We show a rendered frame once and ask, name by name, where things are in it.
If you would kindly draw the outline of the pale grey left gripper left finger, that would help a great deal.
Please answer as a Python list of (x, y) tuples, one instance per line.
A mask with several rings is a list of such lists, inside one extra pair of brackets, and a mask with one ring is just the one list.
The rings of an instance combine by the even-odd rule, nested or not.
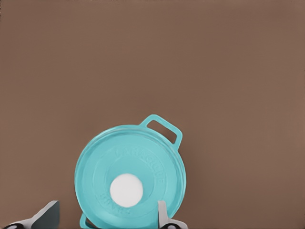
[(15, 221), (2, 229), (58, 229), (60, 202), (53, 200), (29, 219)]

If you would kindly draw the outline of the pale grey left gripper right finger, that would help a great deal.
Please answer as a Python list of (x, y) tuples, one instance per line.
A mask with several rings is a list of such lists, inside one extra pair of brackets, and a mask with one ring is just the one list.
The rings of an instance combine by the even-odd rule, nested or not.
[(188, 229), (186, 223), (168, 216), (164, 200), (158, 201), (158, 229)]

